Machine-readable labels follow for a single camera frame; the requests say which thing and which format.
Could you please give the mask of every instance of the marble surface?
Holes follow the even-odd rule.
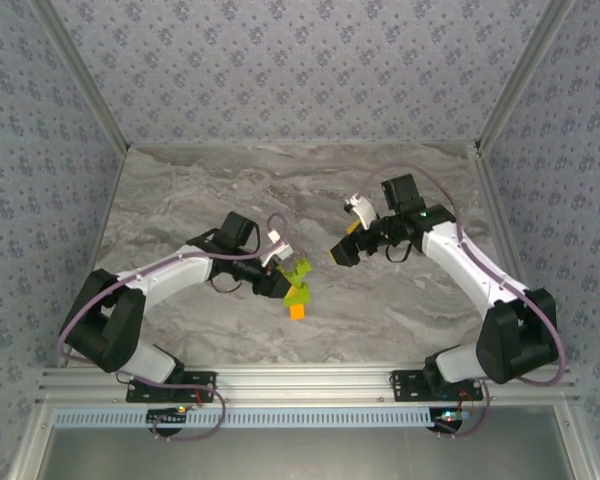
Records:
[[[280,211],[314,268],[304,321],[291,321],[280,300],[254,296],[247,286],[220,294],[206,283],[148,311],[143,338],[187,364],[421,361],[476,338],[480,319],[462,290],[419,254],[395,265],[378,253],[354,268],[338,267],[328,255],[352,221],[344,198],[374,167],[398,159],[440,178],[466,210],[470,236],[495,258],[463,144],[234,144],[131,149],[98,266],[143,266],[219,227],[230,210],[261,225]],[[367,195],[381,214],[386,178]],[[417,174],[416,181],[429,205],[441,203],[435,187]],[[219,278],[218,285],[233,280]]]

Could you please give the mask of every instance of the orange block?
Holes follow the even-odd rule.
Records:
[[[304,305],[291,305],[291,307],[289,307],[289,313],[291,314],[291,320],[303,320]]]

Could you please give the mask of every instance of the floral pattern wall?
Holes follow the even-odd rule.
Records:
[[[25,0],[0,0],[0,480],[120,158]]]
[[[577,0],[489,154],[600,445],[600,0]]]
[[[546,0],[52,0],[129,143],[476,138]]]

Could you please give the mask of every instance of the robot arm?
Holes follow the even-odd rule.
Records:
[[[554,361],[557,349],[542,321],[518,297],[488,276],[461,248],[454,216],[441,205],[427,208],[411,175],[382,184],[387,204],[395,215],[378,217],[364,198],[355,196],[345,206],[358,220],[331,250],[339,265],[359,263],[359,252],[375,253],[380,246],[408,241],[444,268],[465,291],[484,319],[477,343],[438,352],[425,360],[424,376],[431,391],[442,396],[454,383],[489,377],[505,383]],[[555,326],[555,302],[545,290],[529,291],[511,279],[467,236],[463,237],[483,264],[524,292]]]
[[[142,275],[158,260],[143,268],[111,274],[105,270],[91,273],[80,290],[62,330],[76,313],[99,292],[122,278],[137,278],[105,297],[91,308],[82,321],[73,328],[67,343],[107,373],[122,370],[153,382],[173,382],[172,374],[179,362],[158,347],[140,340],[140,327],[144,313],[176,292],[210,280],[221,273],[230,274],[236,281],[252,284],[253,293],[269,298],[284,298],[291,283],[277,269],[272,255],[264,259],[218,260],[209,257],[191,257],[197,252],[244,256],[243,250],[257,224],[231,212],[220,229],[211,230],[189,240],[169,257],[173,263]],[[279,238],[274,231],[271,238]],[[282,244],[272,253],[284,259],[291,248]]]

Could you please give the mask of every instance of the purple cable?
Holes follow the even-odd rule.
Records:
[[[147,267],[144,270],[140,270],[138,273],[130,275],[126,278],[123,278],[122,280],[114,283],[110,287],[105,288],[102,292],[98,293],[95,297],[93,297],[91,300],[89,300],[84,305],[84,307],[82,307],[78,311],[78,313],[76,313],[74,315],[74,317],[71,319],[71,321],[67,324],[67,327],[62,331],[62,333],[60,334],[60,337],[58,338],[58,344],[57,344],[58,354],[61,357],[64,357],[68,360],[75,360],[77,362],[83,362],[83,363],[91,363],[86,358],[76,357],[75,355],[69,355],[69,354],[65,353],[64,344],[67,340],[67,337],[71,334],[71,331],[80,322],[80,320],[82,320],[82,317],[84,317],[91,308],[93,308],[96,304],[98,304],[98,302],[100,302],[107,295],[110,295],[111,293],[115,292],[118,288],[135,280],[138,275],[150,275],[150,274],[160,270],[161,268],[171,265],[172,263],[179,262],[179,261],[189,259],[189,258],[216,258],[218,260],[249,260],[252,258],[258,258],[263,255],[267,255],[267,254],[271,253],[285,241],[285,233],[286,233],[286,229],[287,229],[287,225],[288,225],[287,219],[284,217],[284,215],[282,215],[281,213],[278,213],[278,212],[275,212],[275,213],[271,214],[271,216],[269,216],[269,218],[267,219],[267,225],[270,225],[273,218],[275,218],[275,217],[282,219],[282,222],[284,224],[284,229],[282,232],[280,232],[280,239],[277,242],[275,242],[273,245],[269,246],[268,248],[261,249],[260,251],[257,251],[254,253],[248,253],[246,255],[223,255],[223,254],[219,254],[219,253],[207,253],[207,252],[190,252],[190,253],[186,253],[182,256],[175,255],[173,257],[165,258],[161,262],[158,262],[155,265]],[[220,392],[218,392],[217,390],[215,390],[211,387],[208,387],[207,385],[164,384],[164,383],[157,383],[157,382],[154,382],[152,380],[149,380],[149,379],[143,378],[143,377],[134,376],[134,378],[136,380],[138,380],[139,382],[142,382],[146,385],[149,385],[152,387],[157,387],[157,388],[168,388],[168,389],[176,389],[176,390],[183,390],[183,389],[184,390],[204,390],[206,392],[211,393],[213,396],[215,396],[220,401],[220,404],[222,405],[222,413],[220,414],[220,418],[218,419],[216,424],[209,431],[207,431],[201,435],[196,435],[193,437],[174,437],[174,438],[163,437],[162,435],[158,434],[157,426],[158,426],[158,423],[160,423],[160,420],[162,418],[164,418],[164,416],[158,416],[158,418],[156,418],[156,420],[154,421],[152,429],[151,429],[153,431],[154,436],[157,439],[164,440],[167,442],[171,442],[171,441],[173,441],[173,442],[191,442],[191,441],[195,441],[195,440],[203,440],[205,438],[209,438],[211,435],[216,433],[220,429],[221,425],[224,423],[224,420],[227,416],[227,404],[226,404],[224,398],[222,397],[222,395],[220,395]]]
[[[178,436],[178,437],[163,437],[162,435],[160,435],[158,433],[158,423],[160,423],[160,421],[163,418],[165,418],[167,415],[158,416],[153,421],[153,426],[151,427],[151,431],[153,432],[153,435],[156,438],[156,440],[164,440],[166,442],[194,442],[196,440],[204,440],[205,438],[209,438],[211,435],[216,433],[220,429],[220,426],[224,423],[225,418],[227,417],[227,403],[225,402],[225,399],[222,397],[222,395],[220,395],[220,392],[218,392],[214,388],[208,387],[207,385],[164,384],[164,383],[153,382],[149,379],[138,377],[138,376],[134,376],[133,378],[135,380],[138,380],[139,382],[142,382],[151,387],[169,388],[169,389],[176,389],[176,390],[194,390],[194,389],[195,390],[204,390],[205,392],[211,393],[218,400],[220,400],[220,405],[222,405],[222,413],[220,414],[220,418],[218,419],[216,424],[210,430],[207,430],[206,432],[204,432],[200,435],[194,435],[192,437],[180,437],[180,436]]]
[[[275,217],[281,218],[283,220],[284,227],[286,229],[286,227],[287,227],[286,218],[281,213],[277,213],[277,212],[271,214],[271,216],[267,219],[267,225],[269,225],[271,223],[272,219]],[[89,300],[80,310],[78,310],[78,313],[76,313],[74,315],[74,317],[67,324],[67,327],[62,331],[62,333],[60,334],[60,337],[58,338],[58,344],[57,344],[58,355],[60,355],[62,358],[66,358],[67,360],[75,360],[77,362],[82,362],[82,363],[91,363],[89,360],[87,360],[85,358],[76,357],[75,355],[70,355],[64,351],[64,344],[67,341],[67,337],[71,334],[71,332],[73,331],[75,326],[80,322],[80,320],[82,320],[82,317],[84,317],[90,309],[92,309],[96,304],[98,304],[100,301],[102,301],[102,299],[105,298],[107,295],[110,295],[111,293],[115,292],[118,288],[123,287],[127,283],[130,283],[133,280],[135,280],[138,275],[142,275],[142,276],[151,275],[152,273],[154,273],[164,267],[167,267],[167,266],[171,265],[172,263],[180,262],[182,260],[189,259],[189,258],[216,258],[218,260],[249,260],[252,258],[258,258],[263,255],[267,255],[268,253],[271,253],[276,248],[278,248],[284,241],[285,241],[284,235],[282,233],[280,233],[280,239],[277,242],[275,242],[273,245],[269,246],[268,248],[262,249],[258,252],[248,253],[246,255],[224,255],[221,253],[208,253],[208,252],[190,252],[190,253],[185,253],[182,256],[174,255],[173,257],[165,258],[164,260],[156,263],[155,265],[147,267],[144,270],[140,270],[133,275],[129,275],[128,277],[123,278],[122,280],[119,280],[118,282],[114,283],[110,287],[105,288],[103,291],[98,293],[95,297],[93,297],[91,300]]]
[[[446,188],[444,188],[442,186],[442,184],[440,184],[440,182],[438,182],[426,170],[424,170],[423,168],[421,168],[417,165],[413,165],[408,162],[393,162],[393,163],[388,163],[386,165],[381,165],[380,167],[378,167],[374,171],[372,171],[362,182],[362,186],[360,187],[360,190],[358,190],[358,192],[356,192],[354,194],[356,196],[356,198],[360,198],[360,196],[362,195],[362,192],[364,192],[364,190],[369,186],[369,184],[371,183],[371,181],[373,180],[373,178],[376,175],[383,172],[384,170],[387,170],[389,168],[394,168],[394,167],[412,168],[413,170],[422,174],[431,183],[433,183],[438,188],[438,190],[440,190],[442,192],[442,194],[447,198],[447,200],[449,200],[449,203],[451,203],[451,208],[453,209],[453,214],[456,217],[456,229],[457,229],[458,241],[460,242],[462,251],[487,276],[489,276],[491,279],[493,279],[494,281],[501,284],[503,288],[507,289],[509,292],[511,292],[513,295],[515,295],[517,298],[519,298],[525,304],[525,306],[530,308],[533,311],[533,313],[538,315],[538,317],[540,318],[540,320],[542,321],[544,326],[549,331],[549,334],[551,335],[551,339],[553,340],[553,343],[555,344],[556,349],[558,350],[558,371],[556,372],[555,376],[551,380],[547,380],[544,382],[538,381],[538,380],[531,380],[531,379],[527,379],[527,378],[523,378],[523,377],[519,377],[518,379],[523,383],[527,383],[529,385],[534,385],[536,387],[550,387],[550,386],[558,383],[562,379],[562,376],[564,375],[564,372],[567,368],[564,345],[562,343],[562,340],[560,339],[560,335],[558,334],[558,331],[551,323],[551,320],[549,320],[549,317],[547,317],[547,315],[534,302],[532,302],[523,292],[520,292],[517,288],[506,283],[504,278],[502,278],[500,275],[498,275],[496,272],[494,272],[488,266],[486,266],[484,263],[482,263],[476,257],[476,255],[471,251],[471,249],[469,248],[467,243],[464,241],[464,232],[462,231],[460,209],[458,208],[458,205],[456,204],[456,202],[453,199],[453,197],[451,196],[451,194],[446,190]]]

